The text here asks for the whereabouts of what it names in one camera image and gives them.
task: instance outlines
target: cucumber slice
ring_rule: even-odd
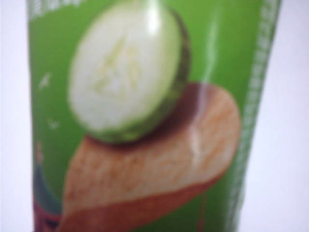
[[[69,105],[93,137],[134,141],[172,110],[189,67],[188,36],[174,12],[156,1],[122,1],[82,38],[71,65]]]

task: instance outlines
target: green packaging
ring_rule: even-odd
[[[35,232],[233,232],[279,0],[28,0]]]

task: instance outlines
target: printed illustration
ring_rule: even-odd
[[[87,135],[67,171],[60,232],[134,229],[224,174],[238,107],[218,86],[189,84],[189,70],[185,26],[165,6],[124,1],[92,23],[71,65],[68,101]]]

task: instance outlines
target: snack canister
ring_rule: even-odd
[[[279,0],[28,0],[35,232],[235,232]]]

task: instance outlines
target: white background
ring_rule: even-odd
[[[32,231],[25,0],[1,0],[1,232]],[[309,1],[284,0],[240,232],[309,232]]]

